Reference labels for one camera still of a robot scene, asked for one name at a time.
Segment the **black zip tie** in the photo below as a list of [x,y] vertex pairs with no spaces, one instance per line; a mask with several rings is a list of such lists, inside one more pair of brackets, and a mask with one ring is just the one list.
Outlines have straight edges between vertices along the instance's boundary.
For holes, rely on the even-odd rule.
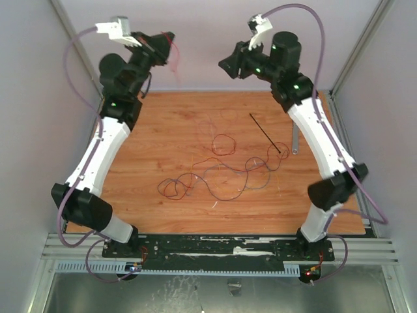
[[268,141],[272,144],[272,146],[277,150],[277,152],[279,154],[281,154],[281,150],[278,148],[278,146],[272,141],[272,139],[270,138],[270,136],[264,131],[264,129],[262,128],[262,126],[258,123],[258,121],[256,120],[256,118],[249,113],[249,116],[251,117],[251,119],[254,121],[254,123],[257,125],[257,127],[259,128],[259,130],[265,135],[265,137],[268,139]]

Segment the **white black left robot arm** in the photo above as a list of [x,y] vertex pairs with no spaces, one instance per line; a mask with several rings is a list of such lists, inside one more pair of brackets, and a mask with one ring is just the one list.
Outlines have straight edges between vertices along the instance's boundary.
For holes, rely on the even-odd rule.
[[132,43],[124,45],[131,53],[128,61],[116,53],[100,60],[103,104],[96,112],[93,138],[66,182],[54,184],[51,190],[58,208],[59,235],[62,221],[71,222],[116,242],[119,252],[128,258],[139,252],[138,229],[121,220],[100,196],[119,149],[136,125],[141,99],[147,96],[141,88],[151,84],[152,67],[166,65],[174,38],[172,32],[153,36],[134,32]]

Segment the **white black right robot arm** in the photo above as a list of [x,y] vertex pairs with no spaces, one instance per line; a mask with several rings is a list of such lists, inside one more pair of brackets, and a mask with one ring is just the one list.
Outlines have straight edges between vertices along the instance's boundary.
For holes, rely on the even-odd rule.
[[252,47],[240,41],[218,65],[232,79],[254,75],[268,82],[274,100],[299,128],[315,157],[322,179],[308,187],[311,206],[295,244],[297,255],[310,260],[319,252],[333,216],[356,192],[368,169],[356,163],[337,138],[313,82],[299,71],[301,51],[298,37],[283,31],[273,36],[268,55],[262,44]]

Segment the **silver adjustable wrench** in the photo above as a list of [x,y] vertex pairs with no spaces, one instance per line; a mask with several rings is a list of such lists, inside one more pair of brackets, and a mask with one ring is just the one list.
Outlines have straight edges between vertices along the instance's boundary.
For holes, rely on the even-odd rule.
[[299,150],[299,128],[295,122],[293,122],[292,131],[292,154],[297,155]]

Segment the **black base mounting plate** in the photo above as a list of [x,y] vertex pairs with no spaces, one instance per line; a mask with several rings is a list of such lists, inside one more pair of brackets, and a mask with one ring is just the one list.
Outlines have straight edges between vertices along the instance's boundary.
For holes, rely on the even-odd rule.
[[186,272],[276,272],[287,261],[334,261],[329,240],[307,243],[297,237],[232,235],[138,235],[132,243],[105,243],[105,258],[137,260],[146,270]]

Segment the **aluminium corner post right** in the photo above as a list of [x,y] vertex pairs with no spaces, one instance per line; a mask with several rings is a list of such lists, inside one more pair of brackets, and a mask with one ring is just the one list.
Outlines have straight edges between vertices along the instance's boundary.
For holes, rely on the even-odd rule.
[[371,17],[361,32],[356,44],[354,45],[354,48],[347,58],[347,61],[341,69],[341,72],[338,74],[333,87],[328,91],[328,94],[332,99],[335,98],[337,93],[343,87],[345,81],[348,79],[356,63],[361,58],[362,54],[373,38],[373,35],[377,32],[380,24],[394,3],[394,0],[382,0],[377,3],[375,10],[372,12]]

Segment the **aluminium corner post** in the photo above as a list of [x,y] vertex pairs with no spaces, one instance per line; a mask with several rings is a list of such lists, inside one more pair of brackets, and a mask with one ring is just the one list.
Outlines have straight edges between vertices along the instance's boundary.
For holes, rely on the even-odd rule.
[[[61,1],[49,0],[49,2],[55,10],[56,14],[58,15],[67,35],[70,37],[70,39],[72,39],[77,34],[77,32],[74,29],[74,26],[70,21],[69,15],[67,11],[64,9],[64,6],[62,5]],[[77,51],[79,58],[82,60],[86,72],[91,77],[91,81],[93,82],[96,91],[98,93],[101,93],[101,85],[99,83],[98,75],[95,72],[93,64],[87,56],[87,52],[80,40],[77,43],[74,43],[74,49]]]
[[345,81],[348,79],[356,63],[361,58],[362,54],[373,38],[373,35],[377,32],[380,24],[394,3],[394,0],[382,0],[377,3],[375,10],[372,12],[371,17],[361,32],[356,44],[354,45],[354,48],[347,58],[347,61],[341,69],[341,72],[338,74],[333,87],[328,91],[328,94],[332,99],[335,98],[337,93],[343,87]]

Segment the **aluminium corner post left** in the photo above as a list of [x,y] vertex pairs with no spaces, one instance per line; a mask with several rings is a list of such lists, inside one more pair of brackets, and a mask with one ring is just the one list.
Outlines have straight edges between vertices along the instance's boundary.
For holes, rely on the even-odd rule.
[[[74,29],[74,26],[70,21],[69,15],[67,11],[64,9],[64,6],[62,5],[61,1],[49,0],[49,2],[55,10],[56,14],[58,15],[67,35],[70,37],[70,39],[72,39],[77,34],[77,32]],[[74,43],[74,49],[77,51],[79,58],[82,60],[86,72],[91,77],[91,81],[93,82],[96,91],[98,93],[101,93],[101,85],[99,83],[98,75],[95,72],[93,64],[87,56],[87,52],[80,40],[77,43]]]

